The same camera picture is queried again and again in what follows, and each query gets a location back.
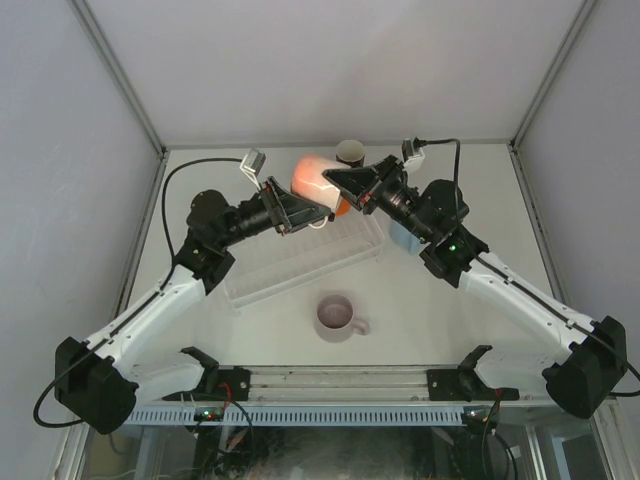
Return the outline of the orange mug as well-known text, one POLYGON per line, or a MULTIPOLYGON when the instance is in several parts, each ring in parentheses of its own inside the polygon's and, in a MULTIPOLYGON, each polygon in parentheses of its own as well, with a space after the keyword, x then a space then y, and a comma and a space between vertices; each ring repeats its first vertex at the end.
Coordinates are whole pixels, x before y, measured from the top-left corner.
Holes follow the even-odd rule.
POLYGON ((336 217, 343 216, 346 213, 348 213, 350 209, 351 209, 351 205, 349 204, 349 202, 344 198, 342 198, 335 211, 335 216, 336 217))

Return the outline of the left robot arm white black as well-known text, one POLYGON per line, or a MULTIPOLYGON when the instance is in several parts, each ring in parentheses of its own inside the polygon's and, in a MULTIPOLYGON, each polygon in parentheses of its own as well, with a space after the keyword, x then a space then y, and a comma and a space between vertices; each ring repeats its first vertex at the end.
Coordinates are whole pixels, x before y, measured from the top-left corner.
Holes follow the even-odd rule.
POLYGON ((167 276, 85 340, 68 337, 58 345, 55 399, 98 433, 109 434, 137 405, 207 382, 217 363, 195 347, 180 349, 149 372, 138 359, 153 339, 222 282, 235 262, 231 246, 269 229, 295 233, 331 212, 289 192, 274 178, 236 206, 217 190, 198 193, 186 220, 187 235, 172 256, 167 276))

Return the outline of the light blue mug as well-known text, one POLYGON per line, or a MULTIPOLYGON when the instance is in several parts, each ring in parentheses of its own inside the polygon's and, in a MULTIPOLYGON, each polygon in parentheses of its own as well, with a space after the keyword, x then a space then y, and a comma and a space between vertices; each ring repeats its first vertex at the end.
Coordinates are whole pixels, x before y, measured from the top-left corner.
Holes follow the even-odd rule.
POLYGON ((389 236, 396 245, 406 250, 410 255, 417 255, 426 248, 426 245, 421 243, 416 236, 395 221, 390 224, 389 236))

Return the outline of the lilac mug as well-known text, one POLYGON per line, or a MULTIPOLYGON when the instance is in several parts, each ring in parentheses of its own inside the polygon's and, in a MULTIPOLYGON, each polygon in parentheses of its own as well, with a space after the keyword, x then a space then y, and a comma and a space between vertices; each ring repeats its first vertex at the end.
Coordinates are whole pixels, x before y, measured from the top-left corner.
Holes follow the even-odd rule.
POLYGON ((366 336, 371 332, 369 322, 358 318, 350 300, 339 294, 327 295, 319 301, 314 328, 329 343, 346 342, 354 335, 366 336))

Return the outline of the pink mug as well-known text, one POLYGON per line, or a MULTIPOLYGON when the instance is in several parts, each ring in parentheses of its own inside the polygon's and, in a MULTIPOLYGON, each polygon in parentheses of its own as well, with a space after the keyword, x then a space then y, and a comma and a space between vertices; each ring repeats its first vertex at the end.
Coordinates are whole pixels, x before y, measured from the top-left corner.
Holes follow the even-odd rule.
POLYGON ((326 170, 344 169, 345 165, 315 154, 308 154, 298 161, 291 180, 291 190, 298 196, 324 205, 334 214, 341 202, 340 190, 330 183, 323 173, 326 170))

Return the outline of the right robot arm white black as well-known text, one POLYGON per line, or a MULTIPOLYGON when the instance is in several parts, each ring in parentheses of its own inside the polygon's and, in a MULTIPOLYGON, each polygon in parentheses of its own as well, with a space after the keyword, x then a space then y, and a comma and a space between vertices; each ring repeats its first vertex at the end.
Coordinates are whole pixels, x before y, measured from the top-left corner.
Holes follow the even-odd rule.
POLYGON ((434 277, 492 304, 541 341, 552 359, 540 373, 544 388, 565 412, 588 419, 612 396, 630 368, 624 326, 569 308, 501 261, 464 227, 468 207, 457 179, 412 188, 394 156, 323 176, 356 210, 381 210, 424 244, 420 257, 434 277))

